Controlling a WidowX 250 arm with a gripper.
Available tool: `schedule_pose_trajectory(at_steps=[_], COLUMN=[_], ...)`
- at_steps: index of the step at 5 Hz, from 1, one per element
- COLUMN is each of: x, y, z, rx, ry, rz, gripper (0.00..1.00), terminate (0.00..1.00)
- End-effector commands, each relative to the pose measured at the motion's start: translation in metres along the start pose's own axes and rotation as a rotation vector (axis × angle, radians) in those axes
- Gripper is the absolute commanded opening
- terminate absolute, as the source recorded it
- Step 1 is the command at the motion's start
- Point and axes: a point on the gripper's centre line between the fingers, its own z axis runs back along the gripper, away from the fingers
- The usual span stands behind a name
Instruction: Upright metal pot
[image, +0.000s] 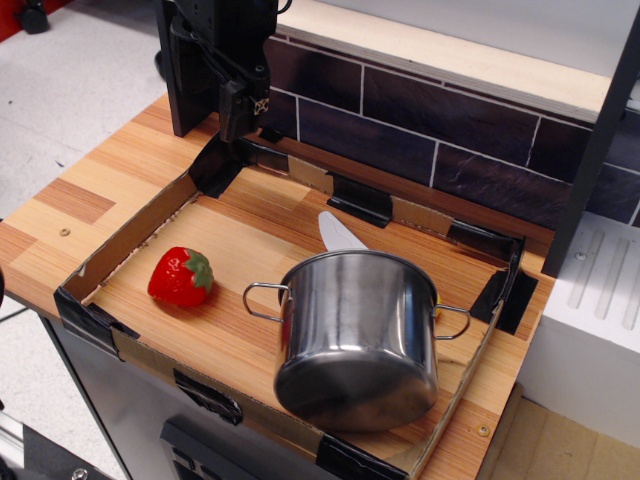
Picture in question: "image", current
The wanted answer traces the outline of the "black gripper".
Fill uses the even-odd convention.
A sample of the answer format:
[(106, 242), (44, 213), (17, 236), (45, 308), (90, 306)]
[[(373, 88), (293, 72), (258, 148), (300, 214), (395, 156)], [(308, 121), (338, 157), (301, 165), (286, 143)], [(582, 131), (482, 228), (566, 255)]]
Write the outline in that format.
[(262, 49), (234, 51), (225, 59), (220, 91), (220, 139), (231, 143), (259, 128), (269, 108), (271, 75)]

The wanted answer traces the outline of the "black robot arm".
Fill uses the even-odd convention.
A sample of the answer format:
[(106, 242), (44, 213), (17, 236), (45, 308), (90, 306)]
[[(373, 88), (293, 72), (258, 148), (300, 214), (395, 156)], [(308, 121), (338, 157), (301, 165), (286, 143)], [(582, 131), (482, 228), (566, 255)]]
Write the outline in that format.
[(271, 74), (265, 42), (290, 1), (176, 1), (169, 52), (178, 94), (218, 112), (220, 139), (231, 143), (258, 128), (269, 109)]

